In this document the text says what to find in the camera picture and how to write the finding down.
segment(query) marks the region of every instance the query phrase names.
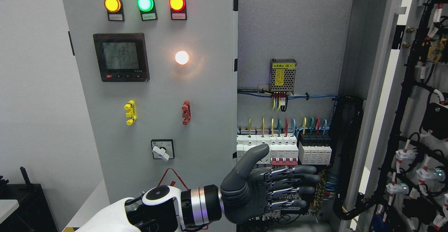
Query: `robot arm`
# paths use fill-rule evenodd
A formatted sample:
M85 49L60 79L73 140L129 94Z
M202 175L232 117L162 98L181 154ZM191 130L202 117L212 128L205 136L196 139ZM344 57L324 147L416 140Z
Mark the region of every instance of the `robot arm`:
M136 199L120 200L99 211L77 232L179 232L198 231L223 215L234 224L287 207L303 208L292 194L312 194L317 183L311 166L253 169L267 155L264 144L250 149L224 178L221 187L208 185L181 191L159 186Z

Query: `white connector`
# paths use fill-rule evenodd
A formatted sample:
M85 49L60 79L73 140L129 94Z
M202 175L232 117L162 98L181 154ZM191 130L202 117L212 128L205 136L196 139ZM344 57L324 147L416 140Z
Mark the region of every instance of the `white connector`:
M420 168L419 170L416 171L416 175L420 181L440 181L440 182L442 182L446 178L445 172L440 168L427 169L427 170Z
M409 187L405 183L400 184L392 184L389 183L386 186L387 192L390 194L408 194L409 193Z
M402 162L405 160L414 160L417 154L419 154L413 149L408 149L406 152L404 149L400 149L395 153L396 153L395 157L397 158L398 162Z

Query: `yellow handle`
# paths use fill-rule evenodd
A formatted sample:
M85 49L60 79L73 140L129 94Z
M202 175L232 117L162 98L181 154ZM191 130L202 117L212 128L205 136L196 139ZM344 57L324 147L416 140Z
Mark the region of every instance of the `yellow handle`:
M133 100L129 100L124 106L126 110L125 116L129 118L126 121L127 125L132 125L137 120L137 112L135 111L135 102Z

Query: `yellow label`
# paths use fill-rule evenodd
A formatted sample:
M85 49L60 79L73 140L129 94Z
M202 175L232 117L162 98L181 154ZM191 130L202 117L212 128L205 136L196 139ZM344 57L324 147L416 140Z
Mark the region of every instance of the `yellow label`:
M296 68L295 63L273 63L272 68Z
M275 72L275 85L276 86L283 86L284 79L285 79L285 70L284 69L278 69Z

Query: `white wall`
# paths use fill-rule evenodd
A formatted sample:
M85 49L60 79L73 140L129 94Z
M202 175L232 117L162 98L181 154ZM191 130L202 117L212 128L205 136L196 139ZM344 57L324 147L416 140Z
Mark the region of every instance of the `white wall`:
M103 175L62 0L0 0L0 175L42 184L59 230Z

